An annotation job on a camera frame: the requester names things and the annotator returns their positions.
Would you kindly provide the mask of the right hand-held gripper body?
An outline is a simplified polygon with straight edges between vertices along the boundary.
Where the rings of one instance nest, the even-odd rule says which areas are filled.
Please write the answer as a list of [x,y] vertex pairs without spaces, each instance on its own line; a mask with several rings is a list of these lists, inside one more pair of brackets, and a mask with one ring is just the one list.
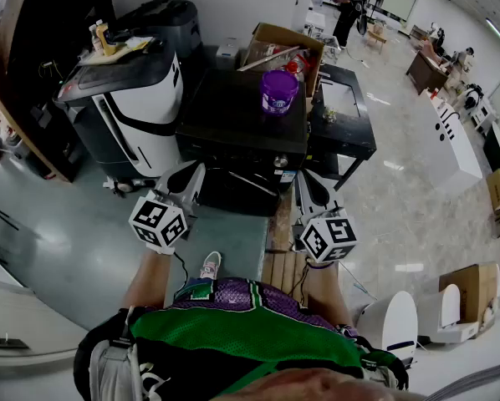
[[297,209],[293,249],[306,253],[317,263],[347,257],[358,244],[358,236],[334,182],[302,169],[293,185]]

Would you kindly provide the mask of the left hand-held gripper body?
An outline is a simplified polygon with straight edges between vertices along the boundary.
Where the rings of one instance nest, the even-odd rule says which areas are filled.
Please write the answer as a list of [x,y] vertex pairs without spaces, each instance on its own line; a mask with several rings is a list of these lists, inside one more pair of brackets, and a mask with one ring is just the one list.
[[141,196],[128,220],[139,240],[158,254],[172,254],[178,239],[192,228],[206,166],[187,161],[166,171]]

